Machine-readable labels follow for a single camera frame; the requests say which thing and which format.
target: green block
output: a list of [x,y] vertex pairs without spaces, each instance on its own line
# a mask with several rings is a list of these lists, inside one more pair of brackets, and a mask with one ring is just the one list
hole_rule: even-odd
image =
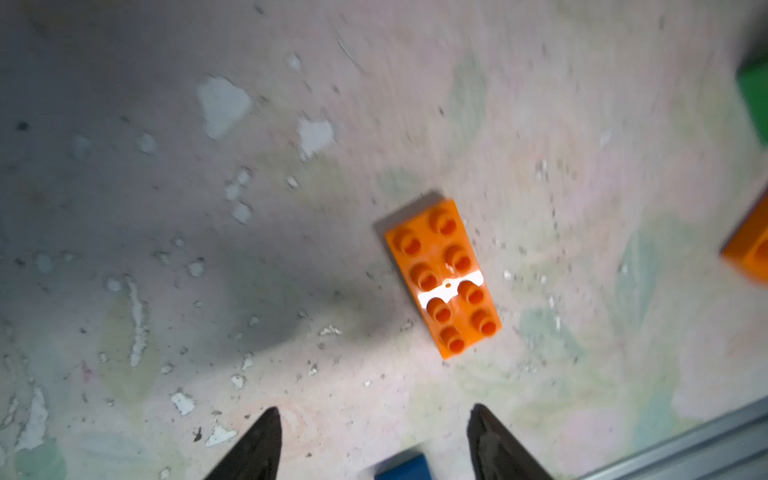
[[757,136],[763,145],[768,145],[768,63],[744,68],[739,72],[737,81]]

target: orange lego brick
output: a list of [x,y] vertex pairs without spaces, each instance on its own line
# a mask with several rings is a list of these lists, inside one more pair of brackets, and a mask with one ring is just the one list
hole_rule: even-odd
[[453,200],[401,223],[385,238],[442,358],[501,329]]
[[750,279],[768,283],[768,191],[720,255]]

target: red stain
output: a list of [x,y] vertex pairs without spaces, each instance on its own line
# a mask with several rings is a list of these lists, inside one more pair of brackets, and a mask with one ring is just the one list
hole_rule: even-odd
[[94,375],[94,371],[91,370],[91,368],[88,366],[88,364],[83,360],[83,363],[80,364],[80,368],[83,371],[83,382],[88,383],[91,381],[91,378]]

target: worn table surface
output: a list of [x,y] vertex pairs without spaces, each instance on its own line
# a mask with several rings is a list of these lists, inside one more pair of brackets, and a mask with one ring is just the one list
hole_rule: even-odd
[[[766,395],[768,295],[717,257],[768,181],[760,3],[4,3],[0,478],[202,478],[273,405],[281,478],[417,444],[471,478],[475,402],[571,478]],[[218,140],[209,76],[253,100]],[[306,163],[303,117],[336,139]],[[432,189],[504,323],[449,362],[372,228]]]

